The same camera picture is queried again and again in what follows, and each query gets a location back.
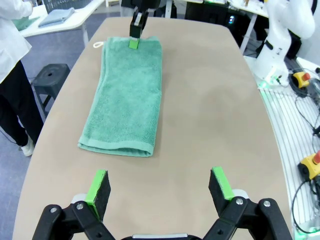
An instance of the table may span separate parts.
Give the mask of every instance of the table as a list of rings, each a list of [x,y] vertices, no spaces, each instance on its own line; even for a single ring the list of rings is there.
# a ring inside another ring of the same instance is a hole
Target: table
[[[304,68],[302,70],[305,71],[306,73],[309,73],[312,78],[319,79],[319,75],[316,74],[315,71],[317,68],[320,68],[320,66],[318,66],[317,64],[311,61],[305,60],[301,57],[297,57],[296,62],[299,64],[301,68]]]
[[[276,199],[291,226],[268,114],[231,33],[220,25],[148,18],[142,37],[158,36],[163,49],[162,100],[152,157],[77,147],[100,76],[102,49],[92,44],[126,37],[131,20],[106,19],[72,68],[30,161],[13,239],[31,239],[44,207],[67,207],[74,195],[88,191],[98,169],[109,173],[104,224],[116,239],[134,233],[203,237],[218,217],[208,190],[213,166],[222,166],[231,186],[244,189],[252,201]],[[239,229],[234,239],[248,236]],[[86,238],[80,234],[74,239]]]
[[[254,25],[257,20],[257,16],[263,16],[268,18],[268,12],[266,7],[262,7],[262,3],[259,0],[250,0],[248,3],[248,6],[245,6],[243,0],[228,0],[230,5],[236,9],[243,10],[249,13],[253,13],[252,18],[250,20],[248,29],[246,30],[246,33],[244,35],[243,41],[240,46],[240,51],[243,54],[245,52],[246,46],[248,44],[250,34],[254,28]]]
[[[29,18],[40,18],[36,20],[32,25],[30,25],[27,29],[20,31],[20,33],[23,37],[26,38],[41,34],[72,30],[81,26],[83,42],[86,46],[89,42],[89,38],[85,21],[104,1],[105,0],[92,0],[92,2],[90,2],[84,8],[76,9],[75,13],[72,14],[64,23],[40,28],[38,27],[39,23],[42,22],[43,19],[45,19],[48,13],[45,5],[36,6],[33,8],[32,15]]]

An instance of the green towel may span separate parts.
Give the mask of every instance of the green towel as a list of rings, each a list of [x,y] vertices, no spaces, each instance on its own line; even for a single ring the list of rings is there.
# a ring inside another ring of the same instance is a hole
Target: green towel
[[[156,37],[111,37],[104,43],[101,74],[78,147],[105,154],[150,157],[161,103],[162,48]]]
[[[15,25],[15,27],[18,29],[18,31],[22,31],[27,29],[31,24],[33,24],[38,19],[39,17],[29,19],[29,17],[27,16],[21,19],[12,20],[12,22]]]

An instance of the black pants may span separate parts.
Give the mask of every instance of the black pants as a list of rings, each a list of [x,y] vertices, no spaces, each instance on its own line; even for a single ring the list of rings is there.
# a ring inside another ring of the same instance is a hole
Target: black pants
[[[19,61],[0,83],[0,126],[17,145],[25,146],[27,134],[36,144],[43,125],[24,66]]]

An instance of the gray floor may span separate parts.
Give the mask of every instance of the gray floor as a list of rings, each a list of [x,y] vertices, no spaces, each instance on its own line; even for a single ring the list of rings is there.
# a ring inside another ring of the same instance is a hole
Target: gray floor
[[[89,38],[107,17],[117,17],[119,12],[99,13],[86,21]],[[253,55],[261,44],[251,39],[245,55]],[[51,33],[28,37],[32,45],[30,53],[22,59],[27,76],[33,78],[47,64],[66,63],[74,66],[84,49],[80,30]],[[21,188],[28,169],[30,157],[24,157],[19,148],[0,134],[0,240],[12,239],[15,216]]]

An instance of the chair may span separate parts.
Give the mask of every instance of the chair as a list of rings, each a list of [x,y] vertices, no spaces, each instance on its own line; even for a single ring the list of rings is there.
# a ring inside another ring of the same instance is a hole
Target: chair
[[[35,95],[39,100],[40,107],[42,108],[45,117],[48,115],[45,108],[49,100],[51,98],[54,100],[57,98],[58,93],[65,83],[69,73],[70,69],[67,64],[49,64],[42,68],[32,82]],[[40,94],[47,95],[44,102],[42,102]]]

